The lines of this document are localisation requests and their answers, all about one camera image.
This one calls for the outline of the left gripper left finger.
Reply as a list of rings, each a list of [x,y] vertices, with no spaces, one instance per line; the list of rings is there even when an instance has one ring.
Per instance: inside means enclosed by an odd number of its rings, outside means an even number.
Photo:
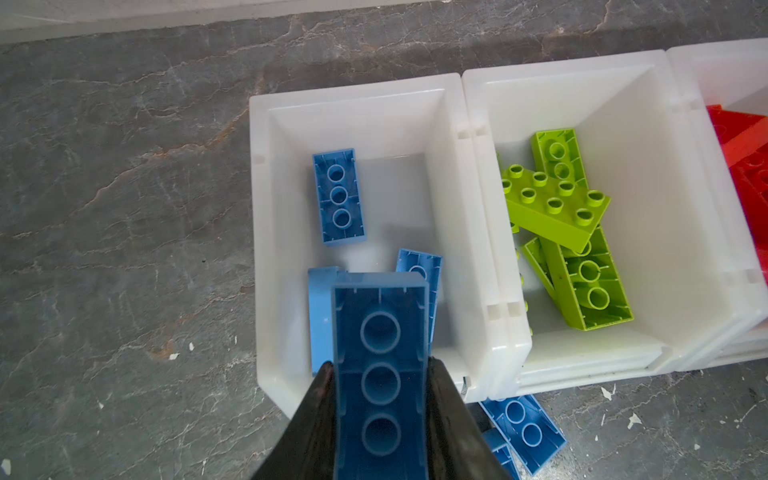
[[[325,362],[278,443],[252,479],[332,479],[336,408],[334,368],[331,362]]]

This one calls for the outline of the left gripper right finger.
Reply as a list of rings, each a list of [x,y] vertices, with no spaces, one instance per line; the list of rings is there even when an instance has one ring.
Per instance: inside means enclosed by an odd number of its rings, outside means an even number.
[[[427,367],[426,430],[431,480],[510,477],[483,439],[444,363],[434,357]]]

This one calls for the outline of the blue lego brick long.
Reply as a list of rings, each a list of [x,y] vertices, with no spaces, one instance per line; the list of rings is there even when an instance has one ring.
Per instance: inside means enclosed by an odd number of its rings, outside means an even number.
[[[515,466],[510,446],[501,432],[496,428],[489,428],[482,432],[482,437],[488,444],[491,452],[501,467],[513,480],[520,480],[520,475]]]

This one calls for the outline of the green lego brick long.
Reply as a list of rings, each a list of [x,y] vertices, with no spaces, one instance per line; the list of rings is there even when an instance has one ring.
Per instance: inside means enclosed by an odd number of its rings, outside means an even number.
[[[535,236],[523,245],[522,255],[568,326],[593,331],[634,319],[600,227],[580,253]]]

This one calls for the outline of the red lego brick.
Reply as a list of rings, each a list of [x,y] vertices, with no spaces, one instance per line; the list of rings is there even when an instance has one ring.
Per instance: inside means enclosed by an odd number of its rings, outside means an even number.
[[[767,117],[707,106],[767,278]]]

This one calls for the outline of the lone blue lego brick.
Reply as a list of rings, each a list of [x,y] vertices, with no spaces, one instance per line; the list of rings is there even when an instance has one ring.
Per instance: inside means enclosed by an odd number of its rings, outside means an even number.
[[[308,305],[311,370],[315,376],[321,366],[333,360],[333,314],[331,289],[338,275],[337,266],[308,270]]]

